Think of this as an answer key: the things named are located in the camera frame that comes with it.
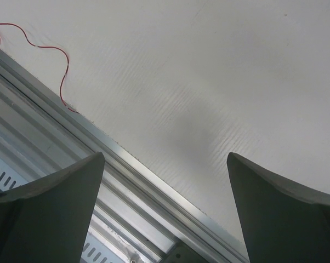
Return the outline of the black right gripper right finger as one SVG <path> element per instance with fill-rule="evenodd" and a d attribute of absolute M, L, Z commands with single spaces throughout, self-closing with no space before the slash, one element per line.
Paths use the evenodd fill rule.
<path fill-rule="evenodd" d="M 229 153 L 250 262 L 330 262 L 330 195 Z"/>

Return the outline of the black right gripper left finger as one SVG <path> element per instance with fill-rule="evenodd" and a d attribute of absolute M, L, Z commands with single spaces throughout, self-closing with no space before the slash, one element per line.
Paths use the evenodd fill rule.
<path fill-rule="evenodd" d="M 0 262 L 80 262 L 104 155 L 0 192 Z"/>

